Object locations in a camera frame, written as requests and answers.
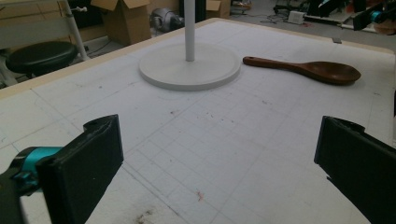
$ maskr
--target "stain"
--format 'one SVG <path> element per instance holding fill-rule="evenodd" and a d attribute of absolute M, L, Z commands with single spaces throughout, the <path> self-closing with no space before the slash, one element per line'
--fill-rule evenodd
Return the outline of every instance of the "stain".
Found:
<path fill-rule="evenodd" d="M 135 224 L 151 224 L 151 217 L 154 214 L 152 210 L 146 211 L 144 214 L 140 215 L 137 219 Z"/>
<path fill-rule="evenodd" d="M 266 101 L 262 101 L 262 103 L 265 104 L 265 105 L 271 105 L 271 103 L 268 103 Z"/>
<path fill-rule="evenodd" d="M 83 85 L 81 85 L 81 84 L 78 84 L 78 83 L 76 83 L 76 82 L 72 82 L 73 84 L 75 84 L 76 85 L 76 87 L 79 87 L 79 88 L 83 88 L 84 86 Z"/>
<path fill-rule="evenodd" d="M 204 194 L 201 191 L 197 191 L 196 194 L 198 195 L 198 202 L 204 199 Z"/>
<path fill-rule="evenodd" d="M 172 110 L 171 115 L 175 115 L 178 112 L 178 110 Z"/>
<path fill-rule="evenodd" d="M 302 26 L 302 27 L 314 27 L 314 24 L 304 22 L 304 23 L 301 24 L 300 26 Z"/>

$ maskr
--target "cardboard box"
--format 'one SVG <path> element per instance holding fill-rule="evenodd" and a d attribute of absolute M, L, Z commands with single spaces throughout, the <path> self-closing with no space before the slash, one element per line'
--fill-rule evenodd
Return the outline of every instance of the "cardboard box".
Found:
<path fill-rule="evenodd" d="M 151 38 L 149 0 L 91 0 L 102 9 L 107 36 L 124 46 Z"/>
<path fill-rule="evenodd" d="M 178 14 L 178 0 L 151 0 L 148 5 L 148 14 L 151 14 L 151 12 L 156 8 L 164 7 L 167 7 L 175 12 L 175 14 Z"/>
<path fill-rule="evenodd" d="M 206 1 L 206 18 L 230 18 L 231 0 Z"/>

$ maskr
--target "table leg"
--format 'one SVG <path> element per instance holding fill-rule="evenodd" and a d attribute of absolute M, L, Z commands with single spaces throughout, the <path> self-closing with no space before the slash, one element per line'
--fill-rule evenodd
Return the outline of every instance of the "table leg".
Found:
<path fill-rule="evenodd" d="M 395 73 L 395 77 L 393 79 L 393 87 L 396 88 L 396 51 L 394 51 L 394 54 L 395 54 L 395 64 L 394 64 L 393 72 Z"/>
<path fill-rule="evenodd" d="M 7 86 L 18 84 L 13 73 L 7 69 L 6 58 L 4 57 L 0 57 L 0 81 L 4 82 Z"/>

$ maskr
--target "spoon handle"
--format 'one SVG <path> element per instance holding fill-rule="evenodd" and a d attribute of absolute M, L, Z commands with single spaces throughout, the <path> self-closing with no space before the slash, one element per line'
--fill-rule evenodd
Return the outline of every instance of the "spoon handle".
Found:
<path fill-rule="evenodd" d="M 266 68 L 284 68 L 288 70 L 295 70 L 298 67 L 295 63 L 282 63 L 278 61 L 268 60 L 264 58 L 257 57 L 245 57 L 243 59 L 244 64 L 256 67 L 266 67 Z"/>

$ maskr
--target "spoon bowl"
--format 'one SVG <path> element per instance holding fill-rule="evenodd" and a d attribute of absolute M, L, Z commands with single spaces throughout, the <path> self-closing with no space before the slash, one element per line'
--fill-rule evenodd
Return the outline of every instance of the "spoon bowl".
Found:
<path fill-rule="evenodd" d="M 343 63 L 283 63 L 257 57 L 245 57 L 243 62 L 257 67 L 286 69 L 317 81 L 335 85 L 349 85 L 361 77 L 361 73 L 356 68 Z"/>

